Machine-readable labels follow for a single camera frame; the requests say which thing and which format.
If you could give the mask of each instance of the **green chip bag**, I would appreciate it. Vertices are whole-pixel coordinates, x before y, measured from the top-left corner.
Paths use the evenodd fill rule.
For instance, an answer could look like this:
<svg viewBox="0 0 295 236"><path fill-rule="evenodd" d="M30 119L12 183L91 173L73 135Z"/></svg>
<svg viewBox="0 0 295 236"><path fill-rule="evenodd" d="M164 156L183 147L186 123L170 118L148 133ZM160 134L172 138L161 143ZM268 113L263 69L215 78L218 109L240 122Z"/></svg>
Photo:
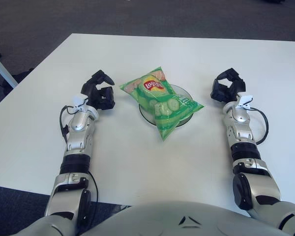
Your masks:
<svg viewBox="0 0 295 236"><path fill-rule="evenodd" d="M165 79L162 68L120 86L130 94L146 111L154 115L156 126L165 140L179 122L203 105L175 93Z"/></svg>

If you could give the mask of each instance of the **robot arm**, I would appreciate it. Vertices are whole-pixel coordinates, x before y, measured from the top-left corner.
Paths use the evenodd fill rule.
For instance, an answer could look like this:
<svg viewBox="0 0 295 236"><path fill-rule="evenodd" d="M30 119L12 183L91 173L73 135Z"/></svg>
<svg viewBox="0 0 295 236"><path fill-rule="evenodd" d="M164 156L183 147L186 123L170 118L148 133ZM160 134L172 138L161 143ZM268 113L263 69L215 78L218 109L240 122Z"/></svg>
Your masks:
<svg viewBox="0 0 295 236"><path fill-rule="evenodd" d="M229 89L218 83L225 78L233 82ZM253 97L244 91L244 81L231 68L217 77L211 94L213 99L227 102L223 113L233 158L235 203L251 217L295 235L295 204L281 201L280 190L260 157L259 142L249 126Z"/></svg>
<svg viewBox="0 0 295 236"><path fill-rule="evenodd" d="M96 85L102 82L114 84L111 78L100 70L83 85L81 94L74 97L74 106L65 106L61 110L60 128L66 148L45 217L20 231L17 236L73 236L87 223L90 208L88 186L91 180L89 163L93 151L92 136L95 121L99 117L96 109L112 109L115 105L112 87L97 90ZM68 111L68 107L73 110L70 114L74 117L63 127L61 116L63 111Z"/></svg>

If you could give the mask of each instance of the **black joint cover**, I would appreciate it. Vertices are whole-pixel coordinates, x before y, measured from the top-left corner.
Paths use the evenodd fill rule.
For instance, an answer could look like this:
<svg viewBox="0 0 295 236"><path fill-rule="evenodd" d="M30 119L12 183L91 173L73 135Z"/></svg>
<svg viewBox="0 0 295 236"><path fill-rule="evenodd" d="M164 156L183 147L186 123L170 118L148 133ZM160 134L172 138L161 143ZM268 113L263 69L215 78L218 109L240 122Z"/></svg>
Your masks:
<svg viewBox="0 0 295 236"><path fill-rule="evenodd" d="M242 173L234 176L233 192L236 205L242 210L252 208L251 190L248 179Z"/></svg>
<svg viewBox="0 0 295 236"><path fill-rule="evenodd" d="M236 161L242 158L261 159L257 146L252 143L248 143L248 142L236 143L231 146L231 151L232 151L233 161Z"/></svg>
<svg viewBox="0 0 295 236"><path fill-rule="evenodd" d="M71 154L63 157L60 174L78 172L89 172L90 157L86 154Z"/></svg>

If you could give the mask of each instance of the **cucumber slice image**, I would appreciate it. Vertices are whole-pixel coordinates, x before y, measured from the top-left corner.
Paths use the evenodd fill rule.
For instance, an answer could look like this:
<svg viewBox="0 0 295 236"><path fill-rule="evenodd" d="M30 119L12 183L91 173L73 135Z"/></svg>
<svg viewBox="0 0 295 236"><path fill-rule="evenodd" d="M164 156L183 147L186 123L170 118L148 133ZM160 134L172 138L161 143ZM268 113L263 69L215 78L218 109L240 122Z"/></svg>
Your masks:
<svg viewBox="0 0 295 236"><path fill-rule="evenodd" d="M168 104L168 107L169 109L171 109L172 111L178 111L179 110L179 102L174 99L174 98L171 98L167 101L167 104Z"/></svg>
<svg viewBox="0 0 295 236"><path fill-rule="evenodd" d="M170 116L173 113L173 111L169 109L167 102L162 102L161 105L159 106L159 110L161 114L164 116Z"/></svg>
<svg viewBox="0 0 295 236"><path fill-rule="evenodd" d="M159 117L161 115L161 112L159 110L160 105L161 105L161 103L159 103L159 102L154 105L154 112L155 112L156 117Z"/></svg>

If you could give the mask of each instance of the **silver metal segment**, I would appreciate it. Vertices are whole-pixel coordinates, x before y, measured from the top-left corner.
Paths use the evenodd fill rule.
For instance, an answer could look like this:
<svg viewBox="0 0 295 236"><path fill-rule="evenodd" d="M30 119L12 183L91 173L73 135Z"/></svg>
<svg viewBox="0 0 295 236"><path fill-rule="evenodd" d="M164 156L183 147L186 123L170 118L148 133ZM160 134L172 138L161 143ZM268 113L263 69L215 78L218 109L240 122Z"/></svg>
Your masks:
<svg viewBox="0 0 295 236"><path fill-rule="evenodd" d="M74 214L73 221L76 222L79 210L77 206L79 206L80 203L80 200L77 201L76 198L78 194L78 198L80 199L82 192L77 193L75 190L57 192L57 189L62 185L79 184L80 179L82 178L88 181L90 180L89 175L85 173L66 173L60 174L56 177L54 187L45 210L45 216L51 215L55 212L69 211Z"/></svg>
<svg viewBox="0 0 295 236"><path fill-rule="evenodd" d="M86 154L92 156L92 137L95 130L95 117L90 111L79 111L69 122L69 138L63 156Z"/></svg>
<svg viewBox="0 0 295 236"><path fill-rule="evenodd" d="M75 236L75 226L69 219L50 215L40 218L14 236Z"/></svg>
<svg viewBox="0 0 295 236"><path fill-rule="evenodd" d="M241 165L244 163L246 168L251 168L251 169L258 169L258 170L265 170L267 171L270 176L272 177L269 169L266 166L266 162L260 159L255 159L255 158L243 158L243 159L238 159L233 162L233 168L237 165Z"/></svg>
<svg viewBox="0 0 295 236"><path fill-rule="evenodd" d="M236 109L235 104L229 108L224 118L224 124L227 128L227 138L230 147L242 142L256 144L249 123L250 116L247 110L243 108Z"/></svg>

